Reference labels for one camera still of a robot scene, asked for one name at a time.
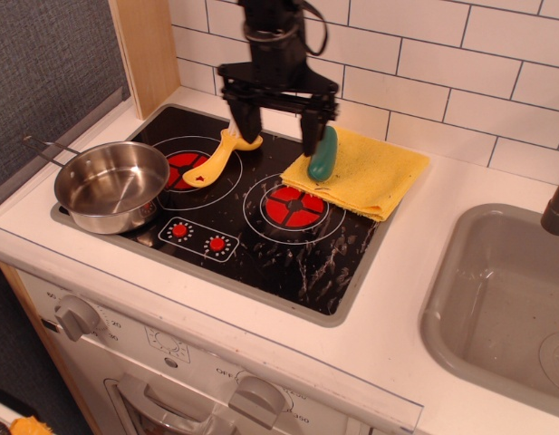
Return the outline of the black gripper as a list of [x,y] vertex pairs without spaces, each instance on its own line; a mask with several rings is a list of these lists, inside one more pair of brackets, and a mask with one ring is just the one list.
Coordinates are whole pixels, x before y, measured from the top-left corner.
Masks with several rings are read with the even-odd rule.
[[328,121],[337,114],[337,83],[311,70],[299,31],[248,31],[251,60],[223,63],[223,98],[242,138],[254,142],[262,130],[261,108],[301,115],[302,146],[311,157]]

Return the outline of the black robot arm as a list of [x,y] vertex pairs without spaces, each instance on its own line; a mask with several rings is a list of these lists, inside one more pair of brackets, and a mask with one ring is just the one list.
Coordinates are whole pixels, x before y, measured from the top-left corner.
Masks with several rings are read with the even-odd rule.
[[217,67],[223,78],[223,98],[243,139],[251,142],[262,130],[262,108],[301,116],[303,153],[311,157],[325,127],[337,116],[339,85],[313,71],[306,43],[304,13],[323,16],[306,1],[239,1],[244,10],[243,32],[251,60]]

